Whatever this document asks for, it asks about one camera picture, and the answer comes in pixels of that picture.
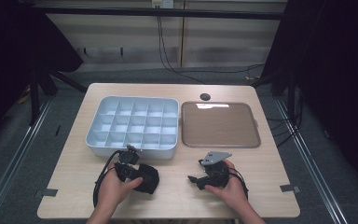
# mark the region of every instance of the brown tray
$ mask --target brown tray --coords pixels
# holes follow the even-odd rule
[[[183,103],[182,141],[189,147],[260,146],[251,107],[244,103]]]

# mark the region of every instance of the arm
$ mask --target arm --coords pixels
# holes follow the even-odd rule
[[[107,171],[98,192],[98,203],[94,208],[88,224],[107,223],[115,213],[117,206],[124,201],[128,193],[138,187],[143,179],[138,177],[130,182],[121,182],[112,164]]]
[[[234,164],[225,160],[229,168],[234,169]],[[223,188],[205,186],[205,189],[220,198],[228,207],[232,208],[240,215],[242,221],[246,224],[261,224],[264,220],[257,214],[254,208],[249,204],[245,192],[243,191],[240,180],[231,176],[227,185]]]

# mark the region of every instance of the tray compartment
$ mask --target tray compartment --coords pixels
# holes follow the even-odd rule
[[[110,132],[107,135],[105,147],[124,147],[125,133]]]
[[[118,102],[116,114],[117,115],[130,115],[133,107],[133,101],[120,101]]]
[[[143,133],[145,129],[145,116],[131,116],[127,132]]]
[[[146,133],[142,141],[142,148],[159,148],[159,133]]]
[[[99,114],[115,115],[117,106],[118,106],[118,100],[115,99],[109,100],[107,98],[104,98],[101,100],[100,106],[98,108]]]
[[[142,138],[142,133],[126,133],[126,138],[124,139],[124,146],[130,144],[133,147],[141,148]]]
[[[147,108],[147,116],[149,117],[162,117],[162,109],[164,103],[157,99],[151,99],[149,101],[149,107]]]
[[[110,131],[125,133],[129,127],[130,116],[116,115],[111,124]]]
[[[159,148],[169,149],[176,144],[176,134],[162,134],[159,138]]]
[[[177,118],[162,118],[161,133],[176,134]]]
[[[91,129],[95,131],[106,131],[110,130],[113,121],[113,115],[99,115],[94,119]]]
[[[87,135],[87,142],[96,147],[103,147],[109,132],[90,131]]]
[[[145,133],[160,133],[161,117],[147,117],[145,124]]]
[[[144,100],[144,99],[135,100],[131,114],[133,116],[146,116],[148,106],[149,106],[149,103],[147,100]]]
[[[164,118],[177,118],[177,107],[174,102],[164,101],[164,108],[162,117]]]

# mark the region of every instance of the rectangular tray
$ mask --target rectangular tray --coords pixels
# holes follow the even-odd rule
[[[157,97],[107,96],[98,106],[86,136],[97,156],[109,157],[130,144],[146,159],[170,159],[178,136],[179,104]]]
[[[184,102],[182,139],[189,147],[260,146],[251,107],[235,102]]]

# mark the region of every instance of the sorting tray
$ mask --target sorting tray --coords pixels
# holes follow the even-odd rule
[[[170,159],[178,135],[175,99],[107,96],[89,127],[86,143],[97,156],[111,156],[130,144],[147,159]]]

